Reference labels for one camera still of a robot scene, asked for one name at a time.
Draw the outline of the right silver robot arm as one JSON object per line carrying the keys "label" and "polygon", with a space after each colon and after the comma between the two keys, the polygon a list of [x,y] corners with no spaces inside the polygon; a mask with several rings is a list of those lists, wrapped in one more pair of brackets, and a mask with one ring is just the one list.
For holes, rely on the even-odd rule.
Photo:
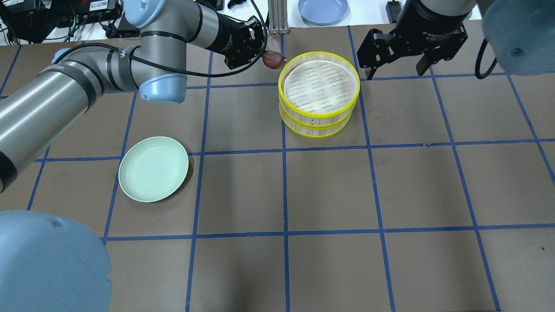
{"label": "right silver robot arm", "polygon": [[488,77],[496,66],[521,76],[554,70],[552,0],[407,0],[393,30],[369,30],[357,51],[359,67],[371,80],[383,65],[420,56],[415,69],[424,75],[460,51],[468,39],[464,20],[475,7],[483,33],[474,65],[477,79]]}

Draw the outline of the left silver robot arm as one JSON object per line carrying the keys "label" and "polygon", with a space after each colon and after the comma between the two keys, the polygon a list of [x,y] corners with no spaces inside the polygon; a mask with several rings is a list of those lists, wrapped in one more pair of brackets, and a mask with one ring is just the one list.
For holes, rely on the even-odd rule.
{"label": "left silver robot arm", "polygon": [[[266,51],[260,10],[237,20],[193,0],[125,0],[140,45],[86,43],[57,53],[28,85],[1,102],[1,190],[107,91],[138,92],[144,101],[180,104],[189,75],[186,46],[225,57],[231,76]],[[105,243],[78,221],[40,211],[1,212],[3,312],[106,312],[112,283]]]}

